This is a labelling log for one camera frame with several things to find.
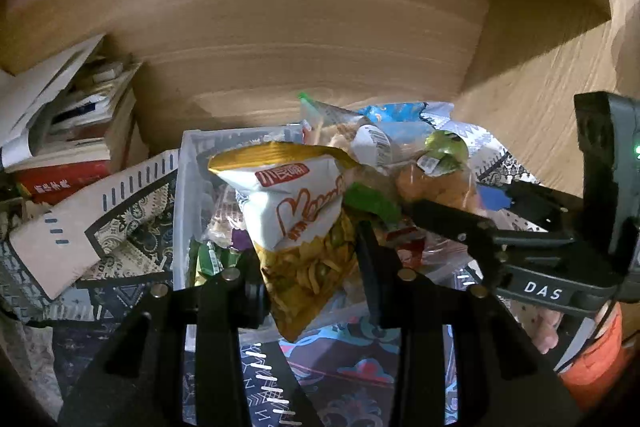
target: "picture of snacks on bag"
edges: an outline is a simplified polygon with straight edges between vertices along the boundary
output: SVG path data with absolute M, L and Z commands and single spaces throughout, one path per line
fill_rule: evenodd
M 286 142 L 235 149 L 209 161 L 209 170 L 236 190 L 271 314 L 290 342 L 356 263 L 342 195 L 357 166 L 342 150 Z

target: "white label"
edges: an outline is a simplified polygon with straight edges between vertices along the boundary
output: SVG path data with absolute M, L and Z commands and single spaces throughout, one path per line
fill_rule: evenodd
M 363 125 L 351 142 L 351 150 L 358 162 L 379 167 L 392 161 L 391 143 L 388 137 L 374 125 Z
M 424 171 L 425 174 L 431 174 L 440 163 L 440 160 L 431 156 L 420 156 L 416 162 L 418 167 Z

